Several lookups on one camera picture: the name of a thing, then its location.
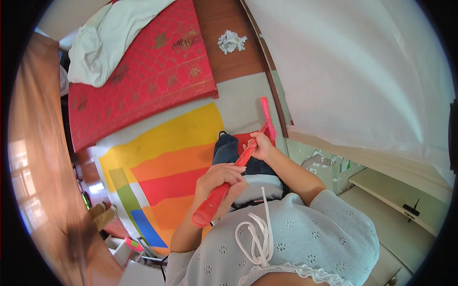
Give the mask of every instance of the red stripe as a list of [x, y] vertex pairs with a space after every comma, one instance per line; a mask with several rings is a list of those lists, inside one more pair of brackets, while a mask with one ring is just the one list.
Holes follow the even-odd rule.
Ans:
[[138, 183], [145, 193], [149, 205], [155, 206], [163, 199], [193, 195], [197, 179], [207, 170], [208, 168], [202, 168]]

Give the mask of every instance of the yellow stripe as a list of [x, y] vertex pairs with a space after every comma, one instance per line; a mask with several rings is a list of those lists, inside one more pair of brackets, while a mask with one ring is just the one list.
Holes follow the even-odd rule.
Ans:
[[130, 168], [165, 152], [214, 143], [221, 129], [224, 129], [221, 115], [216, 105], [210, 103], [161, 124], [129, 143], [112, 147], [99, 158], [108, 189], [116, 191], [109, 170], [124, 168], [129, 183], [135, 183], [137, 180]]

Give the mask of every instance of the colorful rug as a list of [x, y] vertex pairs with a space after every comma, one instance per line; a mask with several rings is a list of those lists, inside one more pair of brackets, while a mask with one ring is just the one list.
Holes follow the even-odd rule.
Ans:
[[[221, 129], [223, 120], [211, 103], [99, 157], [109, 191], [117, 193], [135, 229], [157, 253], [169, 253], [172, 235], [193, 202], [196, 180], [212, 164]], [[241, 153], [250, 136], [235, 136]]]

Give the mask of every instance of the white shelf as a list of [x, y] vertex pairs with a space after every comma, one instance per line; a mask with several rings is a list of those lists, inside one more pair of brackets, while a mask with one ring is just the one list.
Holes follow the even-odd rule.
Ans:
[[434, 236], [357, 186], [339, 197], [372, 220], [380, 243], [408, 270], [418, 270], [435, 241]]
[[[447, 204], [419, 189], [369, 168], [352, 176], [349, 181], [437, 237], [447, 215]], [[420, 212], [418, 216], [403, 208], [404, 204], [413, 207], [418, 199], [416, 208]]]

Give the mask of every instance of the lace trim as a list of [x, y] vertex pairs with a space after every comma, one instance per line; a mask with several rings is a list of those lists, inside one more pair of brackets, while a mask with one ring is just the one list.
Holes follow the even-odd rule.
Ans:
[[[269, 270], [275, 270], [278, 268], [281, 271], [269, 271]], [[264, 272], [263, 274], [268, 273], [268, 272], [291, 272], [291, 273], [297, 273], [297, 275], [299, 275], [302, 278], [311, 277], [313, 281], [317, 284], [325, 282], [325, 283], [328, 283], [330, 286], [355, 286], [349, 280], [345, 280], [337, 274], [327, 273], [326, 271], [324, 271], [323, 268], [313, 269], [307, 266], [306, 264], [296, 266], [290, 263], [285, 263], [283, 265], [272, 265], [266, 268], [255, 266], [251, 269], [251, 272], [249, 274], [240, 278], [239, 286], [245, 285], [247, 282], [249, 282], [253, 278], [257, 279], [261, 277], [262, 276], [260, 275], [261, 272]]]

